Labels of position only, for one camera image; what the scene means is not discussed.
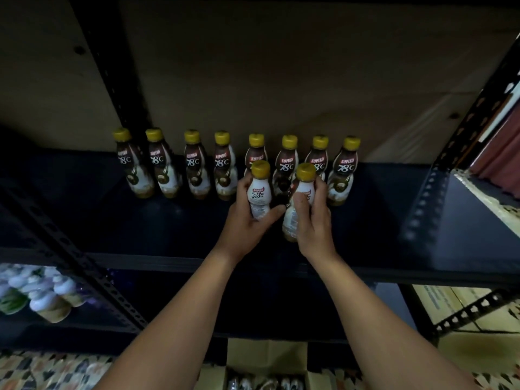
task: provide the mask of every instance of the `finger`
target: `finger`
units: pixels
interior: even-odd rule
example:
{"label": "finger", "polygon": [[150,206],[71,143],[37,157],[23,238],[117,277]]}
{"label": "finger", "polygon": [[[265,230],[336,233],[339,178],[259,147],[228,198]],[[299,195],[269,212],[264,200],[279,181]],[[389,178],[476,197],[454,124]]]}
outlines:
{"label": "finger", "polygon": [[316,178],[316,192],[314,194],[314,203],[313,203],[313,215],[322,215],[327,211],[327,193],[328,187],[327,184],[321,179],[321,177]]}
{"label": "finger", "polygon": [[237,185],[237,206],[240,210],[249,210],[248,188],[253,181],[253,175],[247,173],[238,181]]}
{"label": "finger", "polygon": [[307,196],[297,192],[293,196],[293,202],[296,213],[298,214],[298,232],[305,232],[305,230],[311,227]]}
{"label": "finger", "polygon": [[279,218],[283,216],[285,213],[285,205],[277,205],[273,209],[271,209],[267,215],[265,215],[262,219],[260,219],[255,227],[260,229],[262,234],[272,226],[274,222],[276,222]]}

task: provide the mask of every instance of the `red curtain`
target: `red curtain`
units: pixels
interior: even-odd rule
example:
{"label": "red curtain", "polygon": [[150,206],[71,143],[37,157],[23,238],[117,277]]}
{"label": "red curtain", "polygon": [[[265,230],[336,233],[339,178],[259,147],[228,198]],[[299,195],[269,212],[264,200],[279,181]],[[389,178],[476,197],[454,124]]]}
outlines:
{"label": "red curtain", "polygon": [[515,105],[470,171],[520,199],[520,106]]}

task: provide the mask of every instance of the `hand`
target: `hand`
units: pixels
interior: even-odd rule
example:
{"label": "hand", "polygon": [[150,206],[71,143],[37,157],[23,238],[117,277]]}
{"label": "hand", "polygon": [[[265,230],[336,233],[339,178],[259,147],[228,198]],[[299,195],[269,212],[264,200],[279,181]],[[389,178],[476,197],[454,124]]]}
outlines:
{"label": "hand", "polygon": [[242,260],[260,242],[269,227],[285,213],[285,205],[278,205],[259,221],[253,219],[248,201],[248,187],[252,180],[251,173],[239,180],[237,202],[231,205],[224,229],[213,249],[229,257],[233,265]]}
{"label": "hand", "polygon": [[327,208],[327,184],[316,178],[316,193],[309,216],[309,202],[303,193],[296,193],[293,198],[298,214],[296,238],[302,255],[314,266],[316,260],[338,257],[332,241],[330,209]]}

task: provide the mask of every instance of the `person's left hand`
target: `person's left hand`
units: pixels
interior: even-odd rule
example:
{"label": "person's left hand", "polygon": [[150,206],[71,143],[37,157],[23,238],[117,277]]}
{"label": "person's left hand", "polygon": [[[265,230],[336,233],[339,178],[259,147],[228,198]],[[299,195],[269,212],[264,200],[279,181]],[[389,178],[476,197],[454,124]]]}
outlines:
{"label": "person's left hand", "polygon": [[237,202],[231,205],[224,229],[213,249],[213,252],[229,257],[233,265],[242,260],[260,242],[269,227],[285,213],[285,205],[278,205],[262,219],[253,219],[248,201],[248,187],[252,180],[251,173],[247,173],[238,181]]}

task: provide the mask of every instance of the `forearm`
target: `forearm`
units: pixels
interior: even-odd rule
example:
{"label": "forearm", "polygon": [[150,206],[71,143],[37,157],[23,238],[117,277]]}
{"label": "forearm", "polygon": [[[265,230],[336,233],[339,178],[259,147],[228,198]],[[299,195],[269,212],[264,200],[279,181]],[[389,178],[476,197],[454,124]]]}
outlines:
{"label": "forearm", "polygon": [[356,360],[374,390],[475,389],[466,376],[406,325],[337,257],[316,261]]}
{"label": "forearm", "polygon": [[214,252],[121,354],[96,390],[192,389],[233,266]]}

